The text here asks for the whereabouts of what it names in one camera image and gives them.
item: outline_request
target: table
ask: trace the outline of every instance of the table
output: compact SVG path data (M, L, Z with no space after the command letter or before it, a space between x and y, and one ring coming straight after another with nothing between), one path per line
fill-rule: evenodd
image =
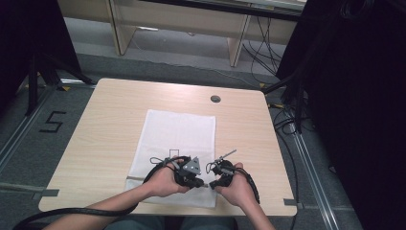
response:
M58 0L65 17L111 24L117 55L124 55L137 26L227 37L230 65L237 66L242 41L269 39L286 45L304 8L304 0ZM259 23L250 13L259 15Z
M213 95L221 101L213 103ZM215 116L215 157L237 149L228 160L243 162L253 176L265 214L296 214L283 203L293 195L261 92L112 79L99 81L48 185L59 193L42 197L39 209L84 207L123 192L148 109ZM220 195L216 202L215 209L140 203L133 213L244 215Z

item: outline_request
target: black controller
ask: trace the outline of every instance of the black controller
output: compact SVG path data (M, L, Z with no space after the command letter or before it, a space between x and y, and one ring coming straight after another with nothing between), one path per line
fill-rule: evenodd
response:
M213 171L215 175L220 175L219 179L209 183L210 187L212 189L214 189L216 186L228 187L233 181L233 176L235 172L239 172L242 175L244 175L245 178L247 179L248 184L251 186L251 189L254 192L255 199L257 203L259 203L258 189L251 175L243 168L236 168L230 161L224 160L224 157L232 154L233 152L235 152L235 150L226 154L225 156L221 156L220 158L216 159L213 163L209 163L206 166L207 173L209 173L209 171Z
M146 179L144 180L144 183L149 181L155 172L162 169L163 167L168 167L167 163L171 163L174 166L175 169L173 170L173 176L176 183L178 183L179 185L188 186L190 189L207 187L207 184L205 184L202 179L196 177L200 174L199 159L197 157L191 159L189 156L165 158L163 161L156 164L156 166L149 172Z

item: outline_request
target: light wood tabletop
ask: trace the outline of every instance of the light wood tabletop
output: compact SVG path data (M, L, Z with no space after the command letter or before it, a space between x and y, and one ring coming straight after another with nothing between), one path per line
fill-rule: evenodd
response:
M213 103L213 95L221 101ZM283 202L293 199L293 194L261 92L112 79L99 81L47 187L59 193L42 197L39 209L85 207L123 192L149 109L215 116L215 158L237 150L227 160L242 162L252 175L265 214L296 214L296 206ZM133 213L244 215L221 195L214 209L141 202Z

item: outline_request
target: white sheet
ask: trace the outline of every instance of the white sheet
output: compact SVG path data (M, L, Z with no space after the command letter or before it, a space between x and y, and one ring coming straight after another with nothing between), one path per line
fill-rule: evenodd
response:
M128 176L140 179L127 179L125 189L129 190L143 183L144 178L155 166L151 157L164 159L177 154L194 158L200 162L201 174L205 183L215 180L211 172L206 174L206 165L214 161L215 117L187 113L149 110L138 143L135 157ZM167 197L151 197L145 202L184 205L191 207L214 208L216 193L210 188L193 188L185 194Z

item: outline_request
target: hand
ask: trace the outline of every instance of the hand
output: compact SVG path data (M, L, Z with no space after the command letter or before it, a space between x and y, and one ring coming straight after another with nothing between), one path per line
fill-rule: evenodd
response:
M242 163L236 163L236 168L243 168ZM231 204L242 208L246 202L256 202L254 192L243 174L237 172L229 187L215 187L215 190L224 196Z
M163 167L155 172L151 179L145 183L145 185L150 188L150 196L165 197L176 193L184 194L189 190L188 187L180 186L175 182L173 176L174 166L171 163L168 163L167 166L170 167L170 169L168 167Z

